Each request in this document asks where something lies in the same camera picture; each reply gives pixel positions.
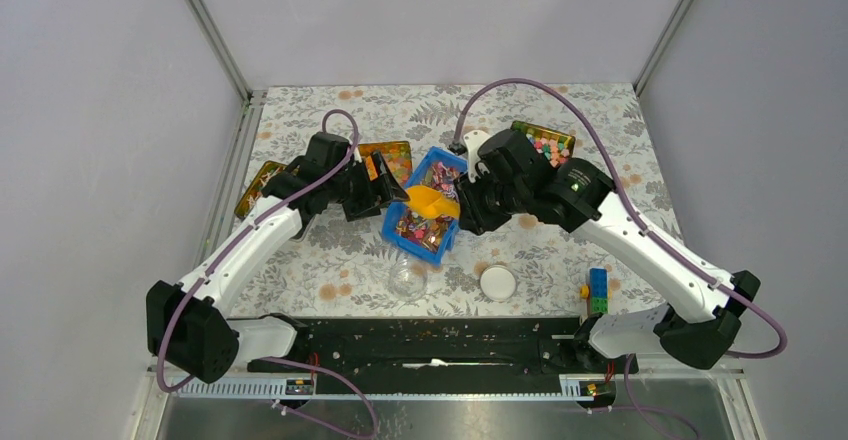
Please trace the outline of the tin of orange gummies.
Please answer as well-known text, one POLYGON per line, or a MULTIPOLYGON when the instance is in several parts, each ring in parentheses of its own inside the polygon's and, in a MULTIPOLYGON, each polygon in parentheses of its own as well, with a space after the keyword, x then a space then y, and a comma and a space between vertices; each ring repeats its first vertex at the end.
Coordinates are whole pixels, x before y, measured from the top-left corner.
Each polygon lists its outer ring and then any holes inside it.
POLYGON ((387 163, 392 175, 401 186, 405 186, 413 173, 411 145, 408 141, 389 141, 364 143, 358 146, 362 159, 366 162, 369 176, 374 178, 376 173, 369 157, 374 152, 380 152, 387 163))

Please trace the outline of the white round jar lid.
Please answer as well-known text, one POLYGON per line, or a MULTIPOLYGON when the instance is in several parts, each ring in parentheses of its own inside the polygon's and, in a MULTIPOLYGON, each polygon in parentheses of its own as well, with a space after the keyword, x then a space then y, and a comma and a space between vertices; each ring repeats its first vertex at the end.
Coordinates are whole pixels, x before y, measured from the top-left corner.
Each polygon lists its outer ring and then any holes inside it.
POLYGON ((516 277, 503 265, 488 266, 480 274, 479 284, 482 293, 495 302, 510 299, 517 290, 516 277))

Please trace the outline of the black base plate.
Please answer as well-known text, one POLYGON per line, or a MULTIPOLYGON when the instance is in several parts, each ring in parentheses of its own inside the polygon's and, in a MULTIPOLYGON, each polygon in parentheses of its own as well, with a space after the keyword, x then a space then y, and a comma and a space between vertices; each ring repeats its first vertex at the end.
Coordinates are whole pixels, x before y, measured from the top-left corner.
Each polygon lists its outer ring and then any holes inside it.
POLYGON ((530 395, 560 380, 640 372, 576 343, 576 317, 301 318, 286 359, 308 366, 320 394, 530 395))

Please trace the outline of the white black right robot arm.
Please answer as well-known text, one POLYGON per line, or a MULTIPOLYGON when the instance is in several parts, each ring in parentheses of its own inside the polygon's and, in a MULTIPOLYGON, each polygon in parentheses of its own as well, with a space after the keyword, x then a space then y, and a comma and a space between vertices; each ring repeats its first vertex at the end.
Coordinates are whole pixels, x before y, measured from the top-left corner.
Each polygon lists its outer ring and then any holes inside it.
POLYGON ((665 353, 708 370, 728 353, 759 290, 756 276, 710 266, 629 213, 613 180, 590 161, 571 158, 554 166, 515 130, 473 130, 457 148, 468 159, 455 182, 460 229, 483 235, 516 214, 533 215, 601 247, 663 298, 648 310, 590 315, 574 335, 579 367, 597 372, 621 356, 665 353))

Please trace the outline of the tin of lollipops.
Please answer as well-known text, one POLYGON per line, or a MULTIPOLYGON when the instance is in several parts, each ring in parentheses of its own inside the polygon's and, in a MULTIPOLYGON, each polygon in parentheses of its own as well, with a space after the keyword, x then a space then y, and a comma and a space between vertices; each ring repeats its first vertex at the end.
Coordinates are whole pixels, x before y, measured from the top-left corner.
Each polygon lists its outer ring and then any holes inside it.
POLYGON ((297 173, 297 166, 283 169, 273 161, 263 164, 248 188, 248 192, 255 191, 251 209, 239 216, 241 222, 232 231, 228 247, 256 247, 263 239, 285 243, 305 235, 310 216, 298 209, 308 205, 305 197, 317 184, 299 178, 297 173))

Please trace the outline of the tin of star candies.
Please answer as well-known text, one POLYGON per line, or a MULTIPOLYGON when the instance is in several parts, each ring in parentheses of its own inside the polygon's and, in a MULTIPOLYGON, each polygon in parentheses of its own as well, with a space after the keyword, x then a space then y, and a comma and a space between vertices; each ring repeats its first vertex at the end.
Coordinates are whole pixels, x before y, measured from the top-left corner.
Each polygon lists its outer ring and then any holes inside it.
POLYGON ((573 155, 576 142, 573 135, 523 121, 513 121, 510 128, 521 132, 554 167, 565 164, 573 155))

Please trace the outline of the clear glass jar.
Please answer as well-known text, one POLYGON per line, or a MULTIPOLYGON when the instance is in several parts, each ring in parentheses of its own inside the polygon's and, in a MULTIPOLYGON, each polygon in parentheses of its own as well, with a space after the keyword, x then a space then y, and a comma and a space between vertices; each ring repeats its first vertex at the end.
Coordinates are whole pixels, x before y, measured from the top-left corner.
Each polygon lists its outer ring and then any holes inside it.
POLYGON ((405 301, 421 298, 427 289, 428 269, 414 258, 401 258, 389 269, 386 288, 405 301))

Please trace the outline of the colourful toy block train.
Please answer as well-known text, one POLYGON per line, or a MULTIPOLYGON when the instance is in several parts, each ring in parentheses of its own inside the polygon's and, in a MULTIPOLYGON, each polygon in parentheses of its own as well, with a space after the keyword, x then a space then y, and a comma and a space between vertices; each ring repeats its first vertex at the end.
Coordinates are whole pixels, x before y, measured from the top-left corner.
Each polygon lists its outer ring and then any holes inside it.
POLYGON ((588 316, 608 313, 609 293, 606 269, 599 267, 589 269, 587 280, 580 289, 580 298, 585 304, 588 316))

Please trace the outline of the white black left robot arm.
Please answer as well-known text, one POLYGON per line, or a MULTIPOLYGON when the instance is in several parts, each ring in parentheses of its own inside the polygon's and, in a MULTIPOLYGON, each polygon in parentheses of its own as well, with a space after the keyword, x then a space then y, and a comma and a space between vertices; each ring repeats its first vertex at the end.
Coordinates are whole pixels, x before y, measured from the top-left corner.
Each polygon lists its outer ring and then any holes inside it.
POLYGON ((304 154, 265 184, 235 231, 176 283, 156 282, 146 295, 147 348, 158 365, 170 363, 205 383, 232 366, 272 357, 296 371, 309 361, 310 345, 293 321, 278 314, 233 319, 247 283, 288 241, 301 239, 328 206, 347 221, 380 215, 407 200, 379 152, 362 156, 347 139, 314 134, 304 154))

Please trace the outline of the yellow plastic scoop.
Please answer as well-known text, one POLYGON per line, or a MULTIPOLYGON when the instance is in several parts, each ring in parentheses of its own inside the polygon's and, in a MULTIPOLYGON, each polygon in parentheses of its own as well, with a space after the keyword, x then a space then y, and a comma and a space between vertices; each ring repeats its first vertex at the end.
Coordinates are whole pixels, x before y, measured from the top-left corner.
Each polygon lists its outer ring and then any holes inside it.
POLYGON ((425 219, 436 219, 441 216, 454 219, 460 217, 459 203, 438 190, 424 185, 413 185, 408 187, 406 192, 409 200, 405 202, 405 205, 425 219))

